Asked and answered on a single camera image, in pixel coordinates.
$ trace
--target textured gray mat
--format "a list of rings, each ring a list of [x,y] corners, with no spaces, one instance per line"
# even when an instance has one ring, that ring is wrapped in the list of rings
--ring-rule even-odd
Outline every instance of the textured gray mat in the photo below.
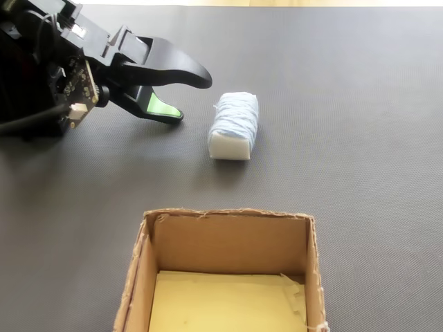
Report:
[[[210,90],[157,89],[176,129],[96,109],[61,142],[0,142],[0,331],[110,331],[144,210],[313,214],[333,331],[443,326],[443,9],[86,7],[166,37]],[[206,134],[256,93],[249,163]]]

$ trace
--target cardboard box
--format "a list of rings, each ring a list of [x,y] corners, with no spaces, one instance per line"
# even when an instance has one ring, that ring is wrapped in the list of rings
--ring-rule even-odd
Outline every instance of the cardboard box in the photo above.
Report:
[[[307,325],[327,332],[314,219],[259,210],[146,212],[114,332],[148,332],[160,270],[295,277],[305,285]]]

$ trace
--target yellow foam pad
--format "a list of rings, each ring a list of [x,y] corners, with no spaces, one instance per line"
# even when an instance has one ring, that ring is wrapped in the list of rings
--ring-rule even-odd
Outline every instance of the yellow foam pad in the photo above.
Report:
[[[306,332],[305,288],[278,275],[161,271],[150,332]]]

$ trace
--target blue yarn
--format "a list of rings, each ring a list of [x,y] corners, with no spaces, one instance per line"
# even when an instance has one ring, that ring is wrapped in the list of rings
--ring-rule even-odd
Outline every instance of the blue yarn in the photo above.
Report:
[[[225,93],[215,105],[216,115],[209,131],[209,140],[213,133],[223,136],[245,138],[252,150],[257,136],[258,100],[247,92]]]

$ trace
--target circuit board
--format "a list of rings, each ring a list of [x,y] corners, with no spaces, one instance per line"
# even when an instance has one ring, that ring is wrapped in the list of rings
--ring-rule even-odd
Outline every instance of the circuit board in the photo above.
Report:
[[[63,94],[71,105],[71,128],[78,126],[98,102],[96,83],[86,59],[72,57],[66,68],[66,86]]]

